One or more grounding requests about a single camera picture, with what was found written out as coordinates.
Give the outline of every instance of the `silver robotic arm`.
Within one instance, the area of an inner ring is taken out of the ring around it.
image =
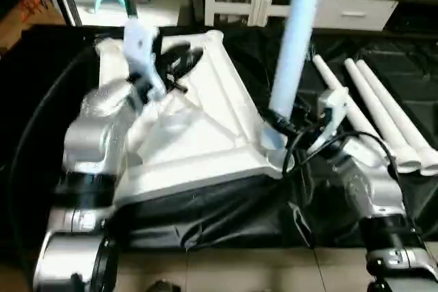
[[[152,52],[156,37],[155,28],[128,23],[124,50],[130,78],[113,80],[87,94],[66,132],[64,176],[55,188],[34,273],[35,291],[114,289],[118,253],[107,223],[124,171],[125,136],[149,100],[158,101],[172,89],[183,92],[177,79],[202,56],[202,50],[190,51],[189,44],[179,44],[163,54],[167,62],[158,65]]]

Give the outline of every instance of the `black fabric backdrop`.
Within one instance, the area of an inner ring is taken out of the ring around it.
[[[164,35],[204,29],[163,28]],[[282,30],[224,29],[224,46],[258,108],[268,104]],[[4,138],[0,182],[5,187],[14,147],[42,95],[69,60],[96,34],[122,36],[119,28],[34,27],[0,61],[0,100]],[[344,71],[347,57],[363,58],[400,101],[433,147],[438,147],[438,38],[394,36],[357,31],[315,30],[311,48],[350,88]],[[44,110],[22,156],[13,185],[16,220],[29,247],[42,241],[51,190],[61,170],[62,143],[82,96],[98,83],[99,62],[93,56],[63,83]],[[299,94],[310,104],[326,89],[313,64],[305,64]],[[402,176],[407,208],[424,238],[438,240],[438,177]],[[202,247],[266,248],[304,245],[307,223],[317,245],[359,246],[357,217],[339,179],[321,158],[314,159],[292,181],[264,177],[223,183],[122,208],[112,227],[124,248],[190,249]],[[0,241],[9,244],[8,230]]]

